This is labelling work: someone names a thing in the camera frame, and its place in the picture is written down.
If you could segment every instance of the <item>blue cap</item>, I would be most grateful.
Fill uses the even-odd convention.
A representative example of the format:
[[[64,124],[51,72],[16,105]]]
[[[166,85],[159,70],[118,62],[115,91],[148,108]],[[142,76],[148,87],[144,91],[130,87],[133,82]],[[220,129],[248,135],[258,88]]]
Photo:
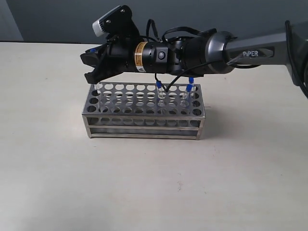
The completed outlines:
[[[193,77],[189,77],[189,83],[193,83]]]
[[[156,86],[157,86],[157,88],[161,88],[162,87],[162,83],[159,82],[159,81],[156,81]]]
[[[191,84],[187,84],[186,91],[190,92],[193,86]]]

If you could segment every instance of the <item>table surface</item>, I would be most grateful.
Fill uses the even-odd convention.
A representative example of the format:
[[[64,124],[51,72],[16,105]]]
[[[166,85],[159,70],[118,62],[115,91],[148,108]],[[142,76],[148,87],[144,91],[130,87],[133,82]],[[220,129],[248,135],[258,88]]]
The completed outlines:
[[[92,46],[0,43],[0,230],[307,230],[308,105],[284,66],[196,79],[200,141],[89,139]]]

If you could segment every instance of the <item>yellow label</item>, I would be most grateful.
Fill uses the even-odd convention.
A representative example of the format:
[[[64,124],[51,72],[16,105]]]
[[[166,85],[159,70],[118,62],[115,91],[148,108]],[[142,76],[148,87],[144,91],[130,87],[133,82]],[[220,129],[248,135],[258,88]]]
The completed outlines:
[[[142,52],[147,43],[148,42],[139,43],[135,50],[135,65],[139,72],[146,72],[142,63]]]

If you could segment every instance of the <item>metal rack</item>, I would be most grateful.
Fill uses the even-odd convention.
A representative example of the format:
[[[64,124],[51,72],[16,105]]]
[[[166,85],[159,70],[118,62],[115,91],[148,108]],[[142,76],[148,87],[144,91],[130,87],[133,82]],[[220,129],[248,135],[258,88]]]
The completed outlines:
[[[82,112],[92,137],[200,139],[205,122],[200,85],[183,100],[175,84],[164,99],[155,84],[100,82],[91,85]]]

